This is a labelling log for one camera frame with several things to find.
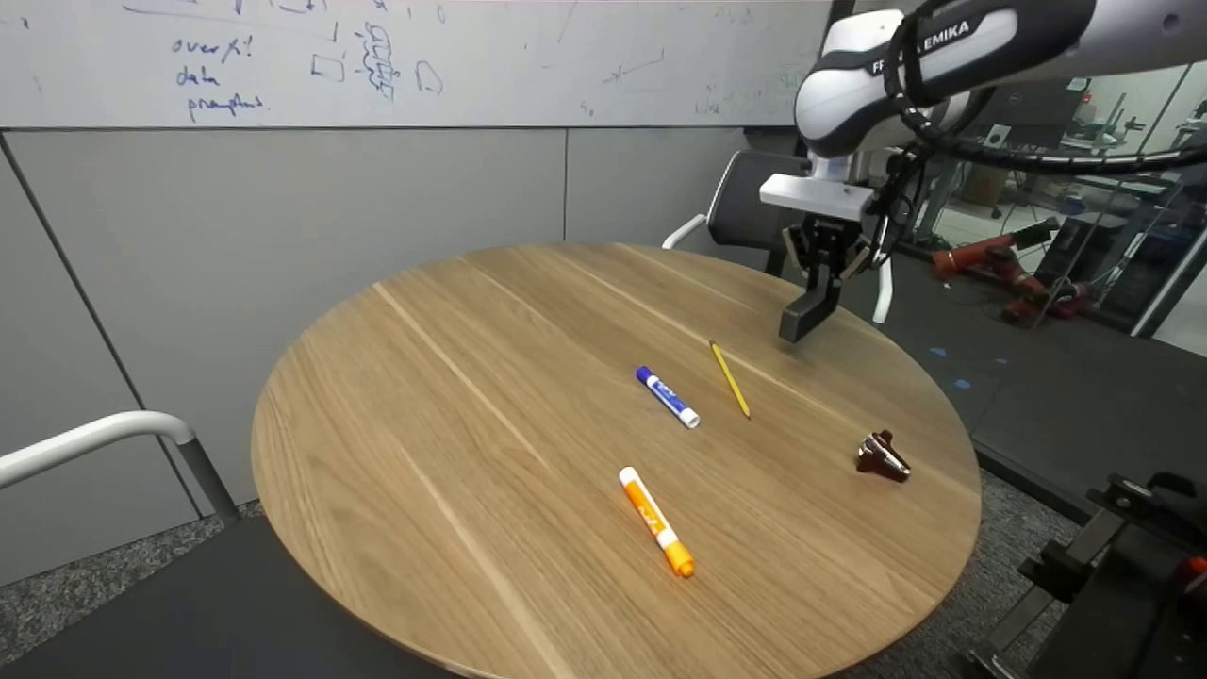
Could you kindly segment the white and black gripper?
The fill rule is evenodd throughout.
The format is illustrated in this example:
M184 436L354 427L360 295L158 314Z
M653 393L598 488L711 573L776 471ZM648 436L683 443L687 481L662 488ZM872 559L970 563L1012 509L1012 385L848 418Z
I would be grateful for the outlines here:
M853 222L860 241L843 252L839 284L868 270L872 251L888 245L888 228L877 216L877 192L848 179L848 160L815 160L809 173L770 173L757 185L757 201L799 219ZM799 228L780 228L786 271L794 270L799 289L811 292L811 262Z

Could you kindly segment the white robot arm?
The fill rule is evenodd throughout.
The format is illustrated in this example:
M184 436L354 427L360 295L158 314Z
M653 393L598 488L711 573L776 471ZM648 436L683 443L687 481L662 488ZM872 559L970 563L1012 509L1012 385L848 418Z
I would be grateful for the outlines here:
M1002 169L1131 173L1194 168L1205 151L1053 155L994 151L941 130L941 109L1012 79L1122 75L1207 57L1207 0L924 0L917 12L844 16L796 92L811 169L775 173L770 208L831 219L843 233L883 201L848 160L891 119L932 151Z

